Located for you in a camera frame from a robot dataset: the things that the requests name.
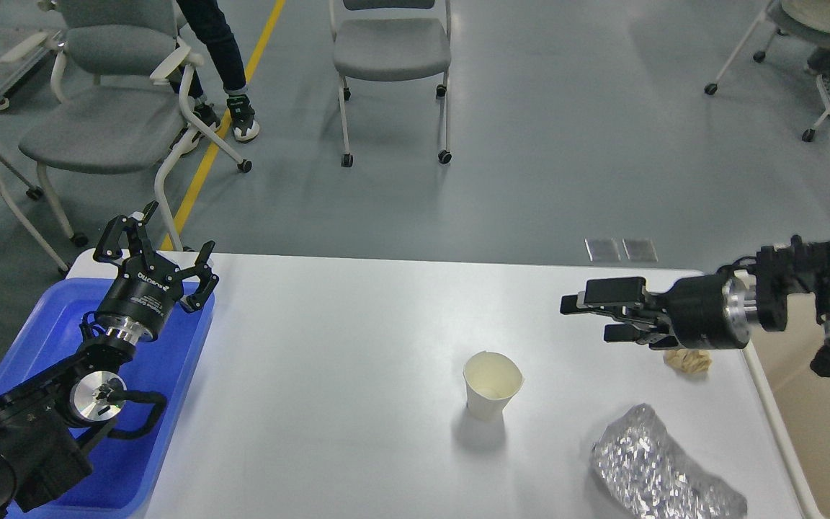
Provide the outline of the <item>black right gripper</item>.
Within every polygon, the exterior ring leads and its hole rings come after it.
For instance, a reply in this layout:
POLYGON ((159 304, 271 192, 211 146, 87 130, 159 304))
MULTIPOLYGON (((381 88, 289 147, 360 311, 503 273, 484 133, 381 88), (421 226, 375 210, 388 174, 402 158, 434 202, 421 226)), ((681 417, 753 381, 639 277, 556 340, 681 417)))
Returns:
POLYGON ((647 282, 643 277, 588 280, 583 291, 562 297, 560 313, 658 319, 605 326, 603 340, 609 344, 633 342, 659 351, 741 350, 750 342, 757 322, 754 286, 721 273, 681 278, 653 295, 647 282))

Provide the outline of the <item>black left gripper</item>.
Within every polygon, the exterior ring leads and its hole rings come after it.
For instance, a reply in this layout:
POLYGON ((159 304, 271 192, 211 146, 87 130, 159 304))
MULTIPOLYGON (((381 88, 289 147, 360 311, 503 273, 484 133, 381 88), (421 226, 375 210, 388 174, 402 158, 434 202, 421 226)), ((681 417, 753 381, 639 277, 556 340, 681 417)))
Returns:
POLYGON ((155 257, 157 251, 148 238, 146 226, 158 206, 158 201, 151 201, 131 216, 116 216, 109 220, 93 252, 95 262, 112 264, 119 269, 118 276, 95 310, 95 322, 103 329, 134 323, 135 328, 140 329, 142 342, 154 342, 159 338, 176 302, 188 314, 204 309, 218 284, 218 276, 210 264, 215 241, 205 242, 197 251, 193 264, 187 268, 165 257, 155 257), (127 259, 122 259, 122 237, 128 241, 130 256, 127 259), (184 281, 191 278, 198 279, 197 286, 187 293, 184 281))

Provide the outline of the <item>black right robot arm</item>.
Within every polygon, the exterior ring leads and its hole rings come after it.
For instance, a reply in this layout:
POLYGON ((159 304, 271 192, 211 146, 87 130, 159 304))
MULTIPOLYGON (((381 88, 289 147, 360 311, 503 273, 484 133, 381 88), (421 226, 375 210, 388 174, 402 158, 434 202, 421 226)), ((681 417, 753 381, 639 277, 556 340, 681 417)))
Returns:
POLYGON ((679 278, 666 291, 648 289, 643 276, 594 278, 563 296, 564 316, 606 316, 605 342, 632 342, 652 350, 741 350, 751 330, 783 332, 788 299, 814 298, 814 319, 824 333, 810 368, 830 378, 830 241, 768 245, 720 266, 711 275, 679 278))

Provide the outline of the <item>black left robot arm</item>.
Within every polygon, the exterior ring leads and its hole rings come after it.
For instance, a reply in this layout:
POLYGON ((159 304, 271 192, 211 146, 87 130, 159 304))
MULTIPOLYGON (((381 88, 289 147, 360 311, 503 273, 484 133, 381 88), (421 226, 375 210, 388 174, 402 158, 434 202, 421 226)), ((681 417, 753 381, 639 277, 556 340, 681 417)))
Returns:
POLYGON ((204 309, 220 278, 214 241, 188 268, 155 250, 146 227, 157 206, 107 223, 93 257, 117 276, 82 316, 78 350, 0 395, 0 518, 12 503, 29 512, 69 492, 92 475, 102 440, 140 439, 164 416, 168 397, 129 387, 121 367, 139 342, 159 338, 175 306, 204 309))

